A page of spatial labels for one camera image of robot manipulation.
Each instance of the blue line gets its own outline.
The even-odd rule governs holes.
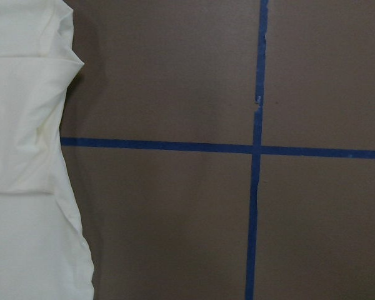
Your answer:
[[[254,275],[256,268],[257,222],[258,222],[258,184],[261,165],[261,138],[263,135],[263,104],[266,63],[266,33],[268,26],[268,0],[261,0],[258,44],[255,102],[259,104],[254,113],[254,131],[251,156],[251,187],[249,205],[249,232],[247,237],[247,265],[245,299],[254,299]]]
[[[158,142],[158,141],[132,141],[120,139],[89,139],[62,137],[63,146],[102,147],[102,148],[127,148],[127,149],[152,149],[174,151],[199,151],[219,153],[244,153],[250,154],[252,146],[233,144],[207,144],[198,142]]]
[[[375,159],[375,151],[373,150],[263,146],[261,153],[266,155],[315,156],[318,158]]]

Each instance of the white cloth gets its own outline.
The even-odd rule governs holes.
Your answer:
[[[93,264],[59,140],[83,62],[62,0],[0,0],[0,300],[91,300]]]

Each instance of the folded white cloth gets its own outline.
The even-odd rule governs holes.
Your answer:
[[[91,300],[93,264],[61,153],[82,68],[62,0],[0,0],[0,300]]]

